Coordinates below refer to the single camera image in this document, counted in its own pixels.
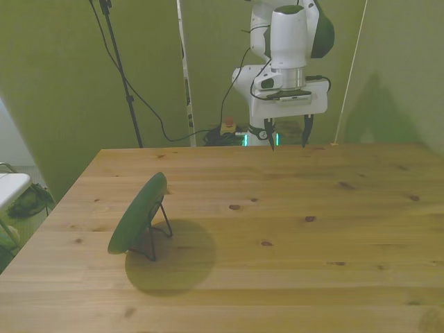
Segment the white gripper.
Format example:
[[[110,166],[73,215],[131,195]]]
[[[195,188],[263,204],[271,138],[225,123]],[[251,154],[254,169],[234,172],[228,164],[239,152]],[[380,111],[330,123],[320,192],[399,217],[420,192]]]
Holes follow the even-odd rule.
[[[251,115],[253,117],[292,117],[304,115],[302,131],[302,147],[309,141],[314,125],[313,114],[324,113],[327,110],[327,90],[329,83],[325,79],[309,81],[303,89],[292,93],[291,96],[280,96],[271,100],[252,97]],[[274,119],[264,120],[264,129],[272,150],[275,150]]]

